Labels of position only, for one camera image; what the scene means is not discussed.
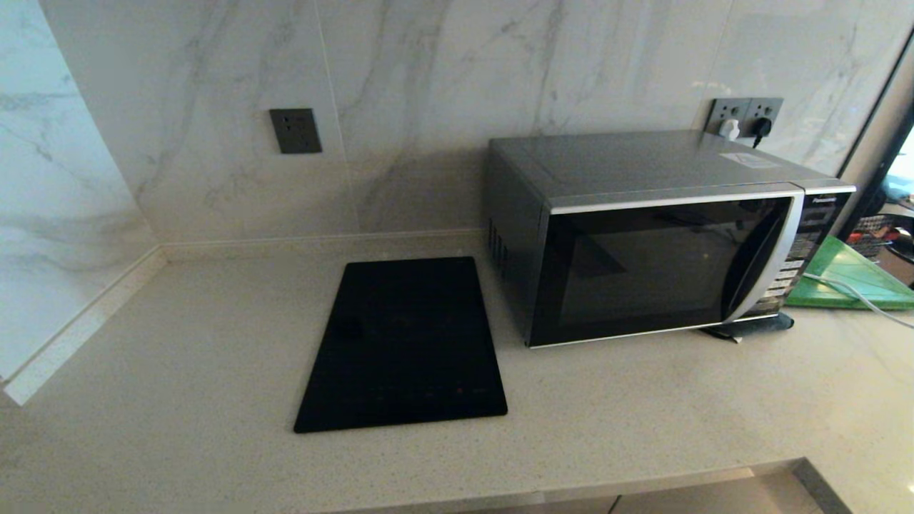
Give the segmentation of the black silver microwave oven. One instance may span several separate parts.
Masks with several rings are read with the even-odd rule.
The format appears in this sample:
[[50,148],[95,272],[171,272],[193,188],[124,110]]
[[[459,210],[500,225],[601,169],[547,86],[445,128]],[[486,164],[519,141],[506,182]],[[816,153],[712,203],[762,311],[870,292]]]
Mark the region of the black silver microwave oven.
[[538,289],[542,228],[553,208],[603,206],[624,196],[692,198],[776,184],[794,185],[804,193],[797,235],[774,283],[780,313],[855,193],[853,184],[702,131],[490,140],[483,220],[523,341]]

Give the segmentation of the black glass induction cooktop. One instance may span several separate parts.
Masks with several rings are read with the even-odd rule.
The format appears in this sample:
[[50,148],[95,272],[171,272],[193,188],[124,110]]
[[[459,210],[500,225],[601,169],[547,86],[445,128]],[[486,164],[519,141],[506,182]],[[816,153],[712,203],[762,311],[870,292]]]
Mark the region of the black glass induction cooktop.
[[346,264],[297,435],[507,413],[473,257]]

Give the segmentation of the dark cloth pad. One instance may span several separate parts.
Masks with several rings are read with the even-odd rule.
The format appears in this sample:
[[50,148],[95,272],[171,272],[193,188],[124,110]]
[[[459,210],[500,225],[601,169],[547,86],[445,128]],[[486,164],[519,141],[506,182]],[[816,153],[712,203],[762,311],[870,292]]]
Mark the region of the dark cloth pad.
[[721,326],[706,326],[705,328],[700,328],[699,331],[720,341],[740,344],[748,336],[790,330],[794,325],[794,319],[788,316],[787,313],[777,313],[776,316],[771,316],[771,318],[743,320]]

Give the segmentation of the green plastic cutting board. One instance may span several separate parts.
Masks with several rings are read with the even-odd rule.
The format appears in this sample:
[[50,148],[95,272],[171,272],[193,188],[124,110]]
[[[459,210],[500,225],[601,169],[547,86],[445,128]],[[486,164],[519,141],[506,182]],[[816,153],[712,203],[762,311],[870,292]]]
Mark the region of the green plastic cutting board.
[[832,236],[826,237],[820,244],[785,304],[791,307],[868,309],[853,291],[862,293],[865,299],[884,311],[914,311],[914,290]]

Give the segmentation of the dark single wall socket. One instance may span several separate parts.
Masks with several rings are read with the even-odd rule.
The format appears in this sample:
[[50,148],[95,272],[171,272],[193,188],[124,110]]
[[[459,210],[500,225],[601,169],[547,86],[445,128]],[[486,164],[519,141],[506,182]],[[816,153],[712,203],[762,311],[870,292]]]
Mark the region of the dark single wall socket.
[[268,114],[281,155],[323,153],[313,109],[271,109]]

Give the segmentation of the grey double wall socket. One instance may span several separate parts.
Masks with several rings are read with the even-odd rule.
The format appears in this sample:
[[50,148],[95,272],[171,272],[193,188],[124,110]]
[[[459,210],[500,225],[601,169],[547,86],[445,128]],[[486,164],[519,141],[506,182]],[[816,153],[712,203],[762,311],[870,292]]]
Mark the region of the grey double wall socket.
[[783,98],[779,97],[714,99],[706,117],[704,131],[718,134],[722,124],[732,119],[737,121],[737,127],[740,128],[738,138],[755,137],[754,127],[758,120],[768,119],[771,126],[774,126],[783,102]]

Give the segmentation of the metal shopping cart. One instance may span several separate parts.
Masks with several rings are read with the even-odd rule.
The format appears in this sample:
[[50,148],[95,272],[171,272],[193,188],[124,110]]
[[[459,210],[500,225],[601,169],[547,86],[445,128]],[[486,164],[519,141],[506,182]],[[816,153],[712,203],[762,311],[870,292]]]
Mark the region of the metal shopping cart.
[[845,243],[871,261],[877,261],[884,250],[914,261],[914,217],[895,214],[862,217]]

